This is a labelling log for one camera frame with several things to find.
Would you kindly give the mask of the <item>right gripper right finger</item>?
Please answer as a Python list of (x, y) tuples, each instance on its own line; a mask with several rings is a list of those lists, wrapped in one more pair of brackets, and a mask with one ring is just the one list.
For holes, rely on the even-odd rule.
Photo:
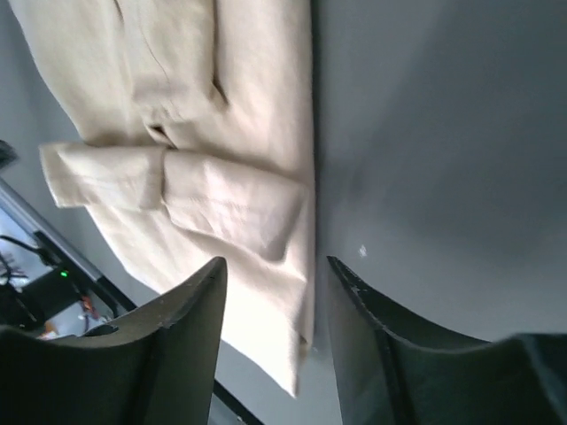
[(465, 336), (373, 289), (340, 259), (329, 267), (343, 423), (565, 423), (565, 335)]

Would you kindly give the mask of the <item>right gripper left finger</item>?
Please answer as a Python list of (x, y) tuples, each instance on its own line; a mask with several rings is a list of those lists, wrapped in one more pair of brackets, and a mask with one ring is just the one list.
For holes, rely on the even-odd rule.
[(2, 327), (2, 423), (206, 423), (226, 294), (227, 263), (216, 257), (83, 336)]

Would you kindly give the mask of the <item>beige t shirt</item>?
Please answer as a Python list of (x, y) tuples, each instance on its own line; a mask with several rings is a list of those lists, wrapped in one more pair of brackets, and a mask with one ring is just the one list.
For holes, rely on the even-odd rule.
[(40, 159), (126, 271), (165, 293), (228, 263), (221, 337), (292, 396), (315, 314), (307, 1), (13, 1), (79, 133)]

